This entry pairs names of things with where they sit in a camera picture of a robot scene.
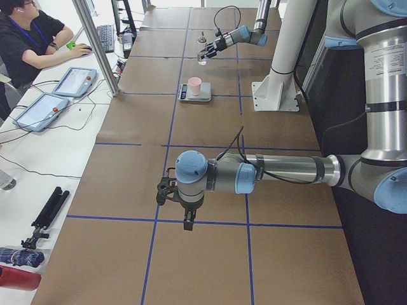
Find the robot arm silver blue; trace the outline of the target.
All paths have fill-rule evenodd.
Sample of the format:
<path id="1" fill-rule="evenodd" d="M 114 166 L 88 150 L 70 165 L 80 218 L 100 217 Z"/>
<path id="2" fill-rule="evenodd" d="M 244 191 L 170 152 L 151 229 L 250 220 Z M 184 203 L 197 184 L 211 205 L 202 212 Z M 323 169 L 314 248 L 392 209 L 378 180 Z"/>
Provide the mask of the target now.
<path id="1" fill-rule="evenodd" d="M 204 33 L 201 33 L 198 42 L 203 45 L 202 49 L 197 53 L 197 60 L 199 64 L 205 65 L 209 58 L 215 57 L 218 52 L 221 52 L 229 47 L 238 43 L 253 44 L 256 46 L 264 46 L 267 42 L 267 35 L 265 29 L 268 20 L 268 12 L 270 10 L 271 1 L 260 1 L 257 9 L 256 19 L 254 22 L 253 30 L 249 30 L 246 25 L 240 26 L 241 12 L 240 9 L 234 5 L 225 6 L 219 9 L 214 15 L 214 34 L 217 39 L 208 43 L 205 40 Z M 218 13 L 227 8 L 234 8 L 239 13 L 239 20 L 236 27 L 231 32 L 222 32 L 216 23 Z"/>
<path id="2" fill-rule="evenodd" d="M 254 29 L 238 27 L 198 52 L 211 58 L 238 43 L 263 46 L 270 1 L 260 1 Z M 291 111 L 296 61 L 317 1 L 288 1 L 270 72 L 252 86 L 255 111 Z M 179 202 L 184 229 L 192 231 L 206 191 L 250 194 L 263 179 L 293 184 L 326 183 L 351 190 L 380 208 L 406 214 L 406 1 L 328 1 L 325 47 L 364 50 L 368 147 L 358 154 L 264 156 L 224 152 L 207 159 L 186 151 L 176 160 L 169 191 L 157 186 L 157 203 Z"/>

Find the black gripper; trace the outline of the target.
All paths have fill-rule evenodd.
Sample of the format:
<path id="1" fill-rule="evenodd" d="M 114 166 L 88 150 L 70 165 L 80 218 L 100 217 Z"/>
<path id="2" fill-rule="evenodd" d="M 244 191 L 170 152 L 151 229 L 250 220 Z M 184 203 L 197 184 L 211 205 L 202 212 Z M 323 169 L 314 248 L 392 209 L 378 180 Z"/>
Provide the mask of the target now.
<path id="1" fill-rule="evenodd" d="M 227 49 L 226 39 L 221 37 L 214 42 L 211 42 L 205 48 L 198 52 L 198 56 L 206 56 L 207 58 L 212 58 L 216 56 L 217 52 Z"/>
<path id="2" fill-rule="evenodd" d="M 183 228 L 186 231 L 192 231 L 195 223 L 196 209 L 204 203 L 204 192 L 194 195 L 187 195 L 178 192 L 180 204 L 183 208 L 188 208 L 184 213 Z"/>

